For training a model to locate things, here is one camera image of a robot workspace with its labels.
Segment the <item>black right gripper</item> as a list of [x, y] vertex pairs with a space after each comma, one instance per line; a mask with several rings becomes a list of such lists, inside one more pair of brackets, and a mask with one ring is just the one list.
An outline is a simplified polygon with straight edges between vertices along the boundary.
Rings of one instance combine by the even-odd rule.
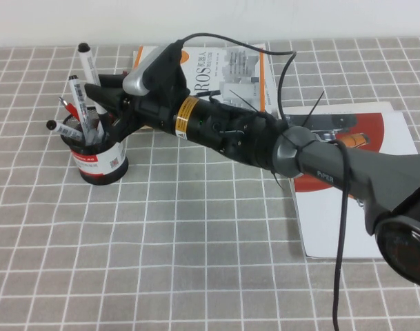
[[124, 138], [144, 126], [173, 134], [174, 121], [183, 102], [183, 94], [167, 97], [151, 92], [143, 97], [131, 97], [122, 89], [127, 74], [100, 74], [101, 86], [85, 84], [87, 97], [109, 113], [118, 113], [113, 125], [114, 136]]

